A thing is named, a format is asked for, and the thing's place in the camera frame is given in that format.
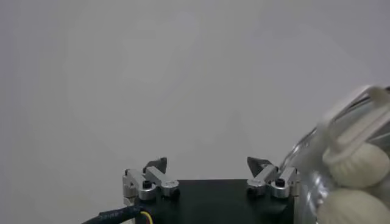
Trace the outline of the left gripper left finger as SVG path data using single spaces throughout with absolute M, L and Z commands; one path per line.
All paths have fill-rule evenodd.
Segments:
M 180 183 L 166 174 L 167 157 L 149 161 L 142 170 L 126 169 L 122 176 L 122 194 L 125 205 L 132 205 L 136 199 L 152 201 L 159 194 L 173 199 L 180 195 Z

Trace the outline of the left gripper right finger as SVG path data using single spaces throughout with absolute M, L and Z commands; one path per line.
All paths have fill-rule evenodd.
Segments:
M 295 167 L 281 168 L 267 159 L 247 157 L 252 178 L 246 181 L 249 197 L 257 198 L 270 194 L 273 198 L 286 199 L 298 196 L 298 171 Z

